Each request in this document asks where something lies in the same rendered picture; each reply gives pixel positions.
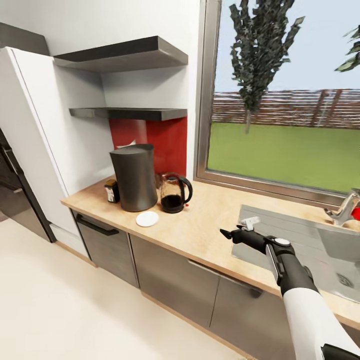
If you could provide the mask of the electric kettle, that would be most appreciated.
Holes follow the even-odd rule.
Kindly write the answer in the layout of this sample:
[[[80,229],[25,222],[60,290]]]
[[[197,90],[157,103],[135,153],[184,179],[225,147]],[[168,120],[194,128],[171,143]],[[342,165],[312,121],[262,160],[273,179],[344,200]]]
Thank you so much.
[[[185,200],[185,189],[188,188],[188,199]],[[184,209],[193,195],[193,187],[188,179],[175,172],[163,176],[160,189],[161,209],[167,214],[177,214]]]

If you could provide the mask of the saucer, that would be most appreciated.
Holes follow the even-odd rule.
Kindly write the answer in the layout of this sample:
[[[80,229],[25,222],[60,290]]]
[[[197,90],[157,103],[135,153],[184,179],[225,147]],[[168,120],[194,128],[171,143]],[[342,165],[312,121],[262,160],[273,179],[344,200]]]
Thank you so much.
[[[159,215],[154,211],[146,211],[138,215],[136,223],[142,227],[149,227],[157,223]]]

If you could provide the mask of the bottle of coffee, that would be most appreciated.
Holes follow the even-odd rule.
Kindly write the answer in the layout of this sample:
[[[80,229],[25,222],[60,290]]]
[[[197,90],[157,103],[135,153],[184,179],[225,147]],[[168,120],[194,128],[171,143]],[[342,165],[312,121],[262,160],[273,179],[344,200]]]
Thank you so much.
[[[107,201],[112,204],[121,203],[119,196],[119,189],[117,180],[110,179],[104,185],[105,190],[107,191]]]

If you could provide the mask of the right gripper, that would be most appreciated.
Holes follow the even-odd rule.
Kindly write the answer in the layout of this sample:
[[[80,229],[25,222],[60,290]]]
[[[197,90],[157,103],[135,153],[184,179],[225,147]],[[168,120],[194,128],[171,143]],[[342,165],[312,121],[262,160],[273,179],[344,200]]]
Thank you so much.
[[[253,240],[256,239],[257,235],[262,235],[258,232],[255,232],[255,230],[242,230],[242,227],[244,227],[243,225],[237,224],[236,225],[237,229],[232,230],[232,231],[227,231],[224,229],[219,229],[219,231],[228,239],[231,240],[234,244],[239,244],[239,243],[245,243],[246,245],[252,247],[253,249],[257,250],[256,248],[254,248],[254,244],[253,244]]]

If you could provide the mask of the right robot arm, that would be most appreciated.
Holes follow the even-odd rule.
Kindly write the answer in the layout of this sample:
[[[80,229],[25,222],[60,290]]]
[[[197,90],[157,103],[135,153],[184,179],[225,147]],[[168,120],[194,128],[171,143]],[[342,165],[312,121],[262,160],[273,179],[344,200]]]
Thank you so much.
[[[245,218],[237,229],[219,231],[234,244],[245,243],[265,254],[285,305],[296,360],[360,360],[360,348],[315,286],[290,241],[255,232],[259,217]]]

